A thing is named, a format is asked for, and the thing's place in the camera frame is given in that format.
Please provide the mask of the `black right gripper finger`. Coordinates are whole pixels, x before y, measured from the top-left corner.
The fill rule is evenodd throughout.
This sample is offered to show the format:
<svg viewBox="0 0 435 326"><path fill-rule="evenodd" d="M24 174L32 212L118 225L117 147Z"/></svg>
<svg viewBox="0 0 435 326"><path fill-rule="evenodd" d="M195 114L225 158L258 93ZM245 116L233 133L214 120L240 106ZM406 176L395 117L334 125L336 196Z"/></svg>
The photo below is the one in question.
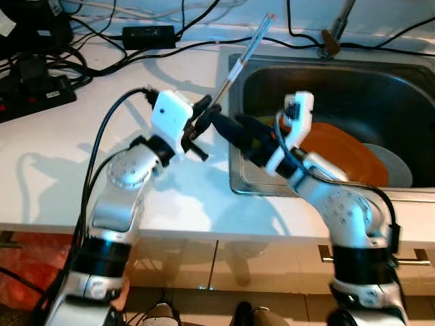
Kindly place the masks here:
<svg viewBox="0 0 435 326"><path fill-rule="evenodd" d="M251 134L236 120L219 111L206 112L206 121L230 144L251 144Z"/></svg>
<svg viewBox="0 0 435 326"><path fill-rule="evenodd" d="M246 114L237 114L235 119L255 139L271 140L271 125L265 124L260 118Z"/></svg>

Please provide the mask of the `orange round plate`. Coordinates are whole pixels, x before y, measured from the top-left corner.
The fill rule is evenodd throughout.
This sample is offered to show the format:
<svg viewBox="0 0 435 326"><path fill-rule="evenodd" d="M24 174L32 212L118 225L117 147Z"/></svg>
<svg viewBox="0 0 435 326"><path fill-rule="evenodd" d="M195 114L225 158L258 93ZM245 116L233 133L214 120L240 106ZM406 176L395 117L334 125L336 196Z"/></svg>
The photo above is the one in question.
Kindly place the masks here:
<svg viewBox="0 0 435 326"><path fill-rule="evenodd" d="M344 171L348 180L378 187L388 186L385 165L351 134L327 122L314 122L301 149L316 153Z"/></svg>

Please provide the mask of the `white kitchen cabinet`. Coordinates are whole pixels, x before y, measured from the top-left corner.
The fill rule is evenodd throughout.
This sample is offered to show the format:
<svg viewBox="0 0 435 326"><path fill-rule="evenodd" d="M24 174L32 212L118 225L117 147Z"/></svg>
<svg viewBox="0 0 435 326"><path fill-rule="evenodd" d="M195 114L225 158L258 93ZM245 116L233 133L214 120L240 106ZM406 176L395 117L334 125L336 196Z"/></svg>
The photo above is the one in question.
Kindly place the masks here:
<svg viewBox="0 0 435 326"><path fill-rule="evenodd" d="M127 267L137 287L330 294L332 252L324 241L206 241L143 237Z"/></svg>

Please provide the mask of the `black power adapter brick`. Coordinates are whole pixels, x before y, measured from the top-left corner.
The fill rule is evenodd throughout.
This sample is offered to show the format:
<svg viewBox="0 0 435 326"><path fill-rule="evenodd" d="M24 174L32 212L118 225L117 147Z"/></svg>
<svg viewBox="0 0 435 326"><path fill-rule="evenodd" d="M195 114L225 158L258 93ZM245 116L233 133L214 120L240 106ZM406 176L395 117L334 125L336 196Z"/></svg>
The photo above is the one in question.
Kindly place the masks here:
<svg viewBox="0 0 435 326"><path fill-rule="evenodd" d="M178 36L171 25L126 26L121 41L125 50L162 50L176 47Z"/></svg>

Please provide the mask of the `metal sink faucet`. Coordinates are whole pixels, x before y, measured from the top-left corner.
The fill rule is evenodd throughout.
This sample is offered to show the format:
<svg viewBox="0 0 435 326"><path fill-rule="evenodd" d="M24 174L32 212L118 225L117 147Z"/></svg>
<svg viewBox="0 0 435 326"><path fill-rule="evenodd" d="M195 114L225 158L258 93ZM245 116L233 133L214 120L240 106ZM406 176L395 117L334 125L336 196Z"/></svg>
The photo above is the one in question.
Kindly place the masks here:
<svg viewBox="0 0 435 326"><path fill-rule="evenodd" d="M318 50L318 56L323 59L333 59L341 50L340 37L348 24L349 16L356 0L344 0L344 4L329 29L321 31L323 46Z"/></svg>

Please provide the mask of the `stainless steel sink basin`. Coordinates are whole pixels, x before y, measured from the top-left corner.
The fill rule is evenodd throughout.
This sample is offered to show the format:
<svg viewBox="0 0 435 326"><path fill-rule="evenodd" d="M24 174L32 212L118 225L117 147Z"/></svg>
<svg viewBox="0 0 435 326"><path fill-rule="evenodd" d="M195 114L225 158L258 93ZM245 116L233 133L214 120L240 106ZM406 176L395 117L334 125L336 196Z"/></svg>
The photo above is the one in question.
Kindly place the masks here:
<svg viewBox="0 0 435 326"><path fill-rule="evenodd" d="M226 100L230 117L273 117L285 95L313 93L313 117L362 143L397 155L411 184L388 187L392 200L435 200L433 70L415 63L253 56Z"/></svg>

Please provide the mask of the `black power strip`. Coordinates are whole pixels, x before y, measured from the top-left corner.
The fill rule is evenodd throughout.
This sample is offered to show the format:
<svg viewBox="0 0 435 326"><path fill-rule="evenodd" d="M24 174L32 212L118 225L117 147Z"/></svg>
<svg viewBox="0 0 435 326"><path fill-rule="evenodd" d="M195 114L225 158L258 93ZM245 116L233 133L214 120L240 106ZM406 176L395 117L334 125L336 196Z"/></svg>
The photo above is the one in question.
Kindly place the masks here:
<svg viewBox="0 0 435 326"><path fill-rule="evenodd" d="M0 78L0 124L77 100L67 75L50 75L46 60L31 57L15 63Z"/></svg>

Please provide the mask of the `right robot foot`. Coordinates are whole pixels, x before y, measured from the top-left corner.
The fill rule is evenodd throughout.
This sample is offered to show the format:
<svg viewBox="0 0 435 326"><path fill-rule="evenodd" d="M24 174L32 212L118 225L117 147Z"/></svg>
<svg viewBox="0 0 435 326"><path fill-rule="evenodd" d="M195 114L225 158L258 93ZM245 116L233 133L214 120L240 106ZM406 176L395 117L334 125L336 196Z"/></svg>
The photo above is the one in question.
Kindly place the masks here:
<svg viewBox="0 0 435 326"><path fill-rule="evenodd" d="M249 302L239 302L229 326L289 326L289 323L269 308L253 308Z"/></svg>

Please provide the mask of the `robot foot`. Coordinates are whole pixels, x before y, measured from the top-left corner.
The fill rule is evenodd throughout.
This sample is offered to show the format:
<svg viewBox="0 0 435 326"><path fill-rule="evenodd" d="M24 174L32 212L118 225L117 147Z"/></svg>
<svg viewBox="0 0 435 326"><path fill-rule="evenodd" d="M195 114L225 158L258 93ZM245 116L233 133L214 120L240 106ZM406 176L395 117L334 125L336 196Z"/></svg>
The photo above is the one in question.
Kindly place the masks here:
<svg viewBox="0 0 435 326"><path fill-rule="evenodd" d="M253 308L249 302L239 302L229 326L289 326L289 323L269 308Z"/></svg>
<svg viewBox="0 0 435 326"><path fill-rule="evenodd" d="M168 302L159 302L144 313L136 326L182 326L180 314Z"/></svg>

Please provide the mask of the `black charger box with label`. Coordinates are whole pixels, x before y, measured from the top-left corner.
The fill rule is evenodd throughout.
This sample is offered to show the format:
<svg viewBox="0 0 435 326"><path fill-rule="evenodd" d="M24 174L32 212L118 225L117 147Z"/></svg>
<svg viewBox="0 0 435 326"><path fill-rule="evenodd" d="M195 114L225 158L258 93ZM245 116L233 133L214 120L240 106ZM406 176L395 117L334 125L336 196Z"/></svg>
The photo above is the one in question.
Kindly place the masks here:
<svg viewBox="0 0 435 326"><path fill-rule="evenodd" d="M59 0L0 0L0 59L68 46L73 33Z"/></svg>

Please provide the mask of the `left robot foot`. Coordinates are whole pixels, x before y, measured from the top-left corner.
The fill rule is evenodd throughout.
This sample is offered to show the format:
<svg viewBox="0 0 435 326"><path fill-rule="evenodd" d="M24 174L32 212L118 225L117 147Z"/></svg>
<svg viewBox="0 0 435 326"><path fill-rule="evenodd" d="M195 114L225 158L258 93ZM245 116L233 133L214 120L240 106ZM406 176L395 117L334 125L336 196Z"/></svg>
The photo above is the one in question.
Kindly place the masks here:
<svg viewBox="0 0 435 326"><path fill-rule="evenodd" d="M168 302L159 302L144 313L136 326L182 326L180 314Z"/></svg>

